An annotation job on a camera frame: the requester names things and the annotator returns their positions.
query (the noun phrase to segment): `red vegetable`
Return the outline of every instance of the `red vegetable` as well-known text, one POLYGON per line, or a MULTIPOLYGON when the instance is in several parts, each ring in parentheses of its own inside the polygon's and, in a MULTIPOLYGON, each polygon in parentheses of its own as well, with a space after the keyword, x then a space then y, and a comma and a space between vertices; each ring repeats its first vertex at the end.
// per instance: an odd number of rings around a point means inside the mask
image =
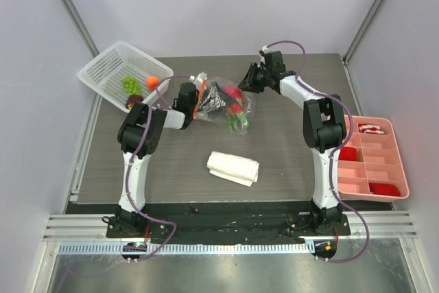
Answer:
POLYGON ((241 101, 244 101, 242 92, 240 89, 238 89, 236 86, 233 85, 225 85, 222 90, 230 97, 233 97, 234 99, 240 99, 241 101))

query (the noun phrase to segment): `folded towel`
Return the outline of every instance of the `folded towel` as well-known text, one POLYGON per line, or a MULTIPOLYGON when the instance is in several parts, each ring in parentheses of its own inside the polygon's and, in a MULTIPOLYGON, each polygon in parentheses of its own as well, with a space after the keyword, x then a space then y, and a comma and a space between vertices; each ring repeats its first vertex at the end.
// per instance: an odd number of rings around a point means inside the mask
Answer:
POLYGON ((232 154, 213 151, 207 161, 212 175, 250 187, 258 181, 259 163, 232 154))

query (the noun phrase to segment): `plastic bag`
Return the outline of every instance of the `plastic bag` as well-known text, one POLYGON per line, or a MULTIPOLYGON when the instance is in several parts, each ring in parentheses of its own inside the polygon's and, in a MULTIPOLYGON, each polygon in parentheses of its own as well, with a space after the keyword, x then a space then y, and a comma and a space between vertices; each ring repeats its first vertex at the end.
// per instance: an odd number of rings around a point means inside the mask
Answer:
POLYGON ((224 78, 203 81, 194 119, 224 123, 231 133, 246 134, 256 101, 251 93, 238 89, 224 78))

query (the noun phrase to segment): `gray wall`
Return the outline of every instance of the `gray wall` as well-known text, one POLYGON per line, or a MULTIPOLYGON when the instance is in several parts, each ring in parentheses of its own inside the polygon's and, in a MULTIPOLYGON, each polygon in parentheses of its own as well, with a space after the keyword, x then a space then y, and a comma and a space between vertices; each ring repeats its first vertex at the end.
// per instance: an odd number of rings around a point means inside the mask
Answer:
POLYGON ((67 196, 92 100, 76 73, 92 56, 60 0, 0 0, 0 39, 0 291, 21 293, 67 196))
POLYGON ((98 49, 125 40, 153 56, 202 56, 255 54, 286 38, 310 53, 343 54, 373 0, 73 2, 98 49))
POLYGON ((439 275, 439 0, 387 0, 352 61, 366 115, 392 120, 407 207, 439 275))

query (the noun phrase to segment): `pink compartment tray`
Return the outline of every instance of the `pink compartment tray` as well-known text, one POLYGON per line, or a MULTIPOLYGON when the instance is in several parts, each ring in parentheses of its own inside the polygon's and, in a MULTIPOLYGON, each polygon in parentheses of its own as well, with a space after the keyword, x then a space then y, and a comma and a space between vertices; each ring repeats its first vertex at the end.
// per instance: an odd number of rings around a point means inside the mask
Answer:
MULTIPOLYGON (((358 161, 338 161, 338 191, 344 199, 393 202, 409 196, 401 156, 392 123, 385 118, 353 116, 354 127, 348 147, 357 151, 358 161), (360 133, 359 124, 379 125, 385 134, 360 133), (370 192, 370 183, 384 183, 398 188, 400 196, 370 192)), ((349 131, 349 119, 344 117, 349 131)))

